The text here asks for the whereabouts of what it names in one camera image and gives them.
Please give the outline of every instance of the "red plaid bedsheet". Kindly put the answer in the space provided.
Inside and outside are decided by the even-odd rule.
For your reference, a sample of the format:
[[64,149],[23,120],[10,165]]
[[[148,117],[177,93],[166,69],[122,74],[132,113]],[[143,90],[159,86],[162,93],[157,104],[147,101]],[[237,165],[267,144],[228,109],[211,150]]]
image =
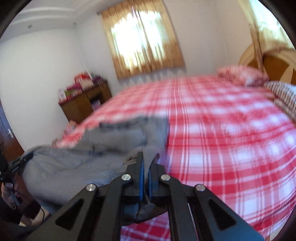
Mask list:
[[[295,206],[296,128],[266,95],[215,76],[137,85],[95,111],[59,147],[86,128],[139,115],[168,116],[167,173],[187,185],[205,184],[267,236]],[[167,214],[122,228],[122,240],[170,240]]]

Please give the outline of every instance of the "white wall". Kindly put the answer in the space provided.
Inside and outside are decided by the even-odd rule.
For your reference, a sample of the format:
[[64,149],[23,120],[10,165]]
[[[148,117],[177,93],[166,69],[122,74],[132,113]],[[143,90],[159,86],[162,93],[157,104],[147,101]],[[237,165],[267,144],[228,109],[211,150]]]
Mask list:
[[83,70],[74,29],[33,32],[0,44],[1,102],[24,150],[62,134],[67,119],[57,92]]
[[168,69],[118,81],[102,17],[93,14],[76,26],[87,68],[108,79],[112,94],[137,83],[182,75],[212,74],[227,61],[216,0],[164,0],[164,3],[185,59],[184,69]]
[[237,64],[252,44],[247,18],[237,0],[216,0],[216,6],[227,49],[228,60],[225,64]]

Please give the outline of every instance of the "ceiling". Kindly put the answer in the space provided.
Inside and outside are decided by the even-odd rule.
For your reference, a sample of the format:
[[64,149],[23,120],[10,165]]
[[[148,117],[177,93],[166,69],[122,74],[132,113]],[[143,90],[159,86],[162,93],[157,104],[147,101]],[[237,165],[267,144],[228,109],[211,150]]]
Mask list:
[[33,31],[74,28],[89,15],[122,0],[32,0],[12,21],[1,42]]

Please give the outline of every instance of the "striped pillow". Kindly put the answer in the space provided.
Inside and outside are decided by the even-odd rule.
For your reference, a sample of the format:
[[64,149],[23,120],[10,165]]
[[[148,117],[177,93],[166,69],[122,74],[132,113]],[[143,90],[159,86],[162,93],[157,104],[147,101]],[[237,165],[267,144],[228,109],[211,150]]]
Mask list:
[[296,115],[296,86],[279,81],[265,82],[264,86]]
[[283,112],[286,113],[286,115],[292,119],[293,121],[296,121],[296,115],[292,113],[292,111],[286,106],[286,104],[281,101],[280,99],[275,99],[274,103],[276,106],[278,106]]

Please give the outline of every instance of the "pink pillow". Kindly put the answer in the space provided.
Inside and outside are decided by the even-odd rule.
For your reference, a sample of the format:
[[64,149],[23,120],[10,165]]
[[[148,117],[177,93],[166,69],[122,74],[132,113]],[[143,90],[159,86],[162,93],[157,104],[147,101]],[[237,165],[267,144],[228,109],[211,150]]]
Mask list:
[[235,65],[226,66],[218,69],[217,74],[220,77],[227,78],[228,81],[239,86],[263,86],[264,82],[269,81],[266,73],[259,71],[253,67]]

